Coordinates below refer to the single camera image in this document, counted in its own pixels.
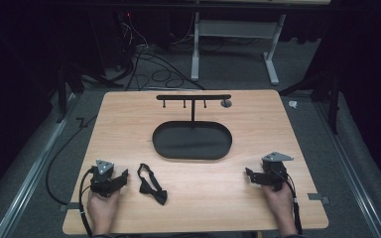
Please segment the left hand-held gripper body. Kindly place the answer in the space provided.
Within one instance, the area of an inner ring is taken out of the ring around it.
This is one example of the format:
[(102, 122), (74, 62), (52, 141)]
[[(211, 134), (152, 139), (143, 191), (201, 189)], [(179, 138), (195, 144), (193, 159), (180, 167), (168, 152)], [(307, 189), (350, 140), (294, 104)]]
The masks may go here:
[(92, 167), (93, 177), (90, 180), (91, 191), (103, 197), (109, 197), (112, 194), (111, 178), (113, 172), (113, 163), (97, 159), (96, 166)]

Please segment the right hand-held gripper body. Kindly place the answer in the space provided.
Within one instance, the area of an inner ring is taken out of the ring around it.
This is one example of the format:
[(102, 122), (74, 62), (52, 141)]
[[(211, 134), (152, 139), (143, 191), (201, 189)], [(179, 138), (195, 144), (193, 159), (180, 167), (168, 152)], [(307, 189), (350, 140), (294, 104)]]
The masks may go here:
[(269, 185), (274, 191), (282, 189), (282, 185), (288, 180), (285, 161), (292, 161), (294, 158), (279, 152), (272, 152), (262, 158), (263, 172), (258, 176), (258, 181), (262, 185)]

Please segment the black bow tie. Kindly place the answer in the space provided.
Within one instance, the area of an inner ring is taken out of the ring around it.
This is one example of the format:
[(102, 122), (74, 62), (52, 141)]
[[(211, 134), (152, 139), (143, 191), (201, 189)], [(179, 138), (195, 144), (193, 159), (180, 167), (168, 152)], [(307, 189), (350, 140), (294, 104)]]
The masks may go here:
[[(146, 171), (148, 173), (150, 181), (147, 181), (141, 176), (141, 171)], [(137, 175), (141, 180), (139, 191), (142, 194), (151, 194), (159, 204), (165, 205), (168, 200), (168, 192), (160, 186), (150, 167), (146, 164), (141, 164), (137, 171)]]

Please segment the black hanger stand with tray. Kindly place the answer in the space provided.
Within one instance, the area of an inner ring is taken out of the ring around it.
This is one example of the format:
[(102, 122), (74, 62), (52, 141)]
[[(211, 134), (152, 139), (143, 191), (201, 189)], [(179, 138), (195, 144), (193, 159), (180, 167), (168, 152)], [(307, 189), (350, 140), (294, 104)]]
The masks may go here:
[(181, 101), (184, 106), (190, 102), (189, 121), (167, 121), (153, 132), (155, 151), (162, 157), (177, 160), (218, 160), (225, 157), (232, 145), (232, 135), (227, 127), (213, 121), (197, 121), (195, 108), (198, 101), (206, 107), (207, 101), (230, 100), (230, 94), (215, 95), (157, 95), (163, 102)]

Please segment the person's left hand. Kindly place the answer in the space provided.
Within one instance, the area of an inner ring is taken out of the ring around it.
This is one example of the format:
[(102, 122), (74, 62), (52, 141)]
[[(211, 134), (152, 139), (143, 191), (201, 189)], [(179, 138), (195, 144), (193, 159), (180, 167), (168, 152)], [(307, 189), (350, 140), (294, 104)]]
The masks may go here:
[(87, 211), (92, 221), (92, 231), (111, 230), (115, 219), (120, 191), (116, 190), (109, 197), (103, 197), (96, 192), (88, 193)]

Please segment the person's right hand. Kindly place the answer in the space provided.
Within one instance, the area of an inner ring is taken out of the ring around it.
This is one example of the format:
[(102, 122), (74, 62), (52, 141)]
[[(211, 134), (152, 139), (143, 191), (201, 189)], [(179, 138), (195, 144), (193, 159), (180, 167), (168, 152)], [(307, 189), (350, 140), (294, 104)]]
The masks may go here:
[(263, 185), (262, 188), (266, 194), (269, 208), (275, 216), (278, 230), (281, 227), (296, 228), (293, 215), (293, 197), (289, 187), (283, 184), (282, 189), (278, 191), (274, 191), (266, 185)]

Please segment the grey tape strip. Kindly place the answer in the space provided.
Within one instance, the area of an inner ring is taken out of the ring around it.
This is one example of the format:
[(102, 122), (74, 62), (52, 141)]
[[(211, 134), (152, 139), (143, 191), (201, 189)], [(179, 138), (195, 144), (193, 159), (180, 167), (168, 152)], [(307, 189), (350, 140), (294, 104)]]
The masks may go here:
[(329, 204), (329, 198), (320, 193), (308, 193), (309, 200), (318, 200), (322, 204)]
[(75, 209), (75, 210), (79, 210), (79, 203), (78, 202), (70, 202), (68, 204), (62, 204), (60, 206), (60, 211), (61, 212), (66, 212), (70, 209)]

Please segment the black stand leg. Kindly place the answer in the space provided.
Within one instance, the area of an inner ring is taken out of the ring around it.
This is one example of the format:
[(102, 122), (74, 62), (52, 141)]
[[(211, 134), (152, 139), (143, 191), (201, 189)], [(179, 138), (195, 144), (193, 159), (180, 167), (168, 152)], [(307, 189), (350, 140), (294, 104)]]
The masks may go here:
[(336, 117), (338, 111), (339, 78), (329, 71), (323, 71), (280, 90), (279, 94), (287, 96), (295, 91), (309, 88), (312, 90), (312, 102), (326, 101), (328, 103), (327, 123), (332, 133), (337, 134)]
[(66, 88), (69, 87), (74, 94), (81, 94), (84, 91), (79, 67), (74, 63), (63, 64), (58, 70), (58, 101), (59, 118), (58, 123), (67, 115)]

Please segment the metal floor rail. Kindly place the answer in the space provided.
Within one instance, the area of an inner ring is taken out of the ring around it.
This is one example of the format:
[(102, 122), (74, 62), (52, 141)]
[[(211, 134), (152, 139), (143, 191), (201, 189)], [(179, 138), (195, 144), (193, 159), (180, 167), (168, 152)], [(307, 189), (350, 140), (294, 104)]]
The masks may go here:
[(51, 153), (60, 139), (66, 120), (56, 107), (38, 127), (0, 183), (0, 238), (9, 238), (27, 207)]
[(339, 160), (342, 171), (346, 177), (346, 180), (350, 186), (350, 189), (355, 197), (355, 200), (366, 220), (374, 238), (381, 238), (381, 218), (377, 213), (376, 207), (373, 204), (370, 195), (366, 191), (363, 183), (360, 180), (355, 167), (348, 158), (347, 153), (343, 149), (343, 145), (338, 136), (332, 131), (328, 125), (327, 113), (325, 107), (321, 103), (315, 103), (314, 108), (317, 112), (320, 121), (322, 122), (328, 136), (330, 137), (332, 144), (337, 152), (337, 158)]

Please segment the white metal desk frame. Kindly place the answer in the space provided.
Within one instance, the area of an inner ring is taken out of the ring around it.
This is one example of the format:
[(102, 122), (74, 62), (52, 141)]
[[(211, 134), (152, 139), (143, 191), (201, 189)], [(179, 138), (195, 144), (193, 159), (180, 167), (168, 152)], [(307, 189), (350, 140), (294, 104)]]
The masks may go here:
[(273, 56), (281, 36), (286, 15), (280, 15), (276, 21), (248, 22), (237, 20), (204, 20), (199, 13), (194, 14), (193, 51), (191, 58), (190, 78), (199, 79), (199, 40), (201, 37), (225, 37), (242, 39), (267, 39), (271, 41), (270, 50), (262, 57), (266, 66), (270, 83), (279, 84), (279, 78), (273, 63)]

